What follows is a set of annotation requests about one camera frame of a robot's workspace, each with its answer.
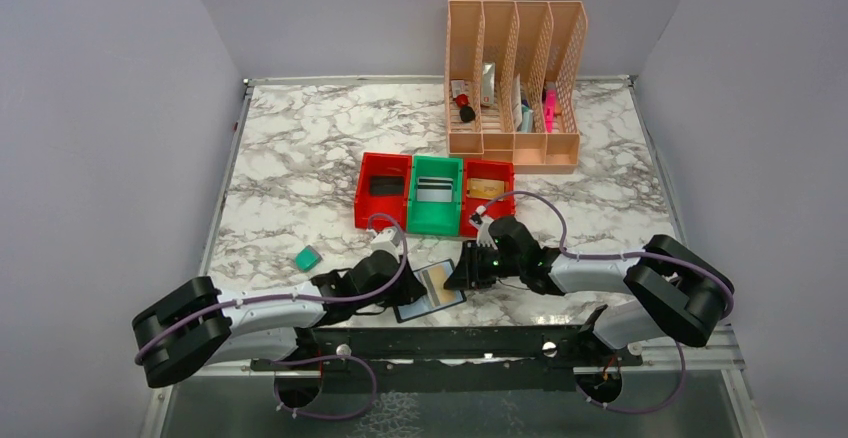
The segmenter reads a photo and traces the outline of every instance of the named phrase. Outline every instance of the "green plastic bin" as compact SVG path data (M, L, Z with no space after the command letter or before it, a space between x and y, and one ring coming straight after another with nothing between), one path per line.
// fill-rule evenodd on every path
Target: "green plastic bin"
M433 176L453 180L453 197L450 203L417 201L418 177ZM409 202L406 230L422 235L459 234L459 213L462 209L462 160L437 156L415 156L412 160L412 178L409 183Z

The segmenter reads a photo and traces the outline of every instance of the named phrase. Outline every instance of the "cable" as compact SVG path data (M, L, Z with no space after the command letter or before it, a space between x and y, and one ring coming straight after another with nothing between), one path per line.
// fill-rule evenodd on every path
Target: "cable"
M721 290L721 294L724 296L724 303L725 303L724 313L721 316L722 318L727 318L727 316L730 315L730 313L733 311L733 304L734 304L733 303L733 292L730 291L730 288L728 288L727 285L725 285L724 282L721 281L721 279L719 279L719 277L715 276L714 274L712 274L709 271L701 268L698 265L695 265L693 263L689 263L688 261L684 261L684 260L681 260L681 259L678 259L678 258L672 258L670 256L660 255L660 254L657 254L657 253L651 253L651 252L648 252L648 251L628 251L628 252L618 253L618 254L580 253L578 255L577 253L571 253L570 251L566 250L566 248L565 248L565 236L566 236L567 231L568 231L568 226L565 223L565 217L562 216L562 213L557 209L556 206L554 206L553 203L548 201L542 195L539 195L537 193L533 193L533 192L530 192L530 191L521 191L521 190L508 191L506 193L503 193L503 194L496 196L496 197L492 198L491 200L489 200L488 203L483 205L483 208L488 210L489 207L492 206L494 203L496 203L496 202L498 202L498 201L500 201L500 200L502 200L502 199L504 199L508 196L512 196L512 195L527 195L527 196L536 198L537 200L541 201L542 203L548 205L548 208L553 210L553 212L556 214L557 218L559 218L560 223L562 224L562 236L559 239L559 251L560 251L560 253L562 253L566 257L573 258L573 259L581 259L581 260L620 260L622 258L648 258L648 259L657 260L657 261L664 261L666 263L671 263L673 265L682 266L684 268L689 268L690 270L694 271L695 273L698 273L699 275L701 275L701 276L707 278L708 280L712 281L713 283L715 283L716 286L718 286L719 289Z
M680 381L677 382L677 388L668 395L662 403L658 405L651 406L649 408L643 409L633 409L633 408L621 408L618 406L610 405L608 403L601 403L597 400L594 400L589 397L589 395L583 390L583 388L577 387L577 391L580 392L584 397L586 397L586 401L597 406L598 408L603 408L606 411L612 411L615 413L623 413L625 415L646 415L648 413L653 413L655 411L660 411L668 405L677 401L680 397L680 393L683 392L683 388L686 385L686 359L683 357L683 348L680 346L680 343L674 342L674 346L677 347L677 353L680 354Z
M527 288L527 287L524 287L524 286L515 286L515 285L510 285L509 283L504 283L504 281L501 280L500 278L498 278L498 283L502 284L503 286L508 286L510 288L515 288L516 290L521 290L521 291L527 291L527 290L530 289L530 288Z
M276 295L263 295L263 296L255 296L252 298L245 298L244 300L229 300L222 303L215 303L214 305L209 305L206 308L195 311L194 313L186 316L185 318L177 321L173 325L165 328L164 331L154 336L150 341L144 344L141 348L139 348L138 353L135 355L135 364L141 365L144 357L153 349L156 345L158 345L162 340L174 334L177 330L186 326L187 324L207 315L209 313L223 310L225 308L232 308L234 306L241 305L252 305L254 303L264 303L266 301L277 301L277 300L304 300L304 301L314 301L318 303L352 303L356 301L367 300L373 298L380 293L388 290L395 282L400 278L400 275L403 273L404 268L406 267L407 262L407 254L409 253L409 245L406 242L406 233L404 233L403 228L401 228L400 224L398 224L397 220L392 218L391 216L385 213L374 213L368 218L367 228L371 228L371 222L376 217L383 217L392 224L400 234L400 241L403 244L403 254L401 255L400 266L398 267L395 275L386 282L385 285L377 288L374 291L370 291L368 293L357 295L357 296L347 296L347 297L325 297L325 296L311 296L311 295L293 295L291 293L281 293Z
M607 375L607 369L608 369L610 366L612 366L612 364L613 364L613 363L615 363L616 365L618 365L618 366L616 366L616 369L618 370L618 373L619 373L619 374L621 374L621 363L619 363L619 361L618 361L618 354L617 354L617 353L613 353L612 357L610 357L610 361L608 361L608 362L607 362L607 364L606 364L606 366L604 366L604 369L603 369L603 370L601 370L601 373L603 373L603 375L604 375L604 381L607 381L607 377L608 377L608 375Z
M274 383L274 398L277 400L277 409L278 410L286 410L292 413L292 418L297 418L298 416L306 416L309 418L316 418L318 420L326 420L326 421L344 421L349 420L351 418L356 418L358 416L362 416L368 410L370 410L374 403L377 401L377 375L374 374L374 370L368 366L368 363L361 358L357 358L355 356L342 356L342 355L327 355L327 356L317 356L315 358L307 358L305 360L297 360L297 361L273 361L275 365L285 365L285 366L303 366L309 365L312 363L317 363L319 361L327 361L327 360L350 360L356 362L365 368L365 371L368 372L368 375L371 377L371 396L368 398L368 403L362 408L353 411L351 413L345 413L344 415L325 415L322 413L311 413L308 411L300 411L299 408L289 408L283 403L283 400L280 399L280 389L279 385Z

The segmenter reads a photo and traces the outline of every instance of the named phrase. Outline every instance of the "red plastic bin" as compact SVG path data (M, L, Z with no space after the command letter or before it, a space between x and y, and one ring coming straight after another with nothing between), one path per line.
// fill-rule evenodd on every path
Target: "red plastic bin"
M499 161L483 161L483 160L465 160L465 167L462 172L462 211L459 215L459 234L467 237L476 237L477 229L474 228L468 219L480 205L485 205L489 200L481 198L469 198L468 195L468 179L483 178L487 180L499 180L504 182L504 191L512 191L515 189L515 172L512 163L504 163ZM507 197L492 206L486 212L486 215L492 218L500 218L502 216L515 214L515 196Z
M368 226L368 217L374 213L386 213L400 223L406 230L406 200L409 196L409 175L412 171L411 155L388 155L383 153L364 153L359 169L359 182L356 184L356 199L353 202L353 224L357 228ZM372 196L369 184L372 176L402 176L404 187L402 195ZM385 218L374 219L377 231L391 226Z

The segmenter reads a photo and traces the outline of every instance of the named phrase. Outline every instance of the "white wall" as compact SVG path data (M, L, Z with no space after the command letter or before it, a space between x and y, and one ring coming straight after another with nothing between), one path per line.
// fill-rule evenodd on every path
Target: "white wall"
M130 320L197 272L240 80L200 0L0 0L0 435L137 435Z
M769 436L845 436L848 0L682 0L637 81L692 247L736 284Z
M580 72L638 73L679 0L582 0ZM444 73L447 0L203 0L242 74Z

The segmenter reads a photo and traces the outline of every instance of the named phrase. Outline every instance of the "storage bin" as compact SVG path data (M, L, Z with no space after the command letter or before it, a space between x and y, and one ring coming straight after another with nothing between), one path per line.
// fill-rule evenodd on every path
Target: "storage bin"
M508 161L515 173L571 173L577 167L580 135L571 95L588 28L577 1L472 1L448 3L445 51L445 114L448 153L452 157ZM495 63L495 102L480 106L483 63ZM533 110L529 133L514 125L512 90L521 86ZM450 80L469 88L477 115L459 120ZM561 113L547 131L542 104L552 82Z
M504 182L504 191L515 189L515 174L512 164L498 163L492 161L465 160L462 172L462 212L459 218L459 234L467 237L476 237L477 229L468 221L471 215L480 205L489 200L468 197L468 179L483 178L487 180L498 180ZM515 197L509 196L489 207L486 214L492 218L515 214Z
M359 170L359 181L356 184L356 198L353 202L354 226L365 228L368 218L377 212L386 213L406 229L407 197L409 196L409 179L412 172L412 156L389 155L382 153L364 153L362 166ZM398 176L404 181L403 194L391 196L374 196L371 194L371 179L375 176ZM385 218L375 218L374 229L382 230L391 223Z
M412 160L406 227L409 233L422 235L459 234L462 208L462 160L436 156L415 156ZM450 202L418 201L418 178L430 176L453 180Z

